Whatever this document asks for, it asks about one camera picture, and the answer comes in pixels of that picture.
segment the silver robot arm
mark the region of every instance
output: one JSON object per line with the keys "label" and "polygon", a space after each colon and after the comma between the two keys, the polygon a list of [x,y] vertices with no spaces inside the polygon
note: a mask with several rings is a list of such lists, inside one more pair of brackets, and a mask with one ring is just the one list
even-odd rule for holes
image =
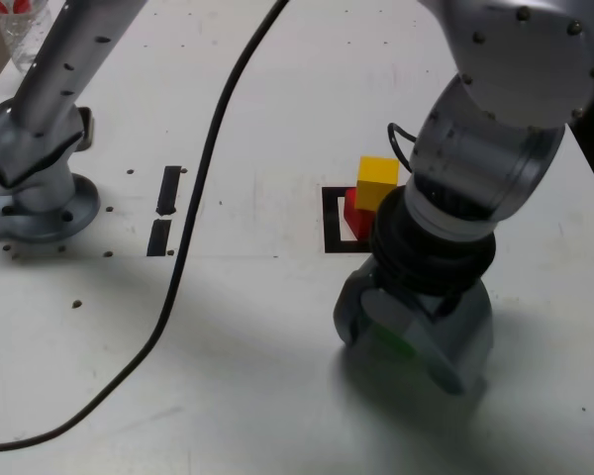
{"label": "silver robot arm", "polygon": [[74,105],[147,0],[69,0],[15,97],[0,105],[0,239],[49,242],[99,210],[68,159],[84,135]]}
{"label": "silver robot arm", "polygon": [[372,323],[388,328],[461,393],[493,343],[480,280],[493,231],[532,195],[565,124],[594,102],[594,0],[420,1],[459,73],[416,140],[412,177],[378,211],[373,255],[347,280],[335,323],[347,344]]}

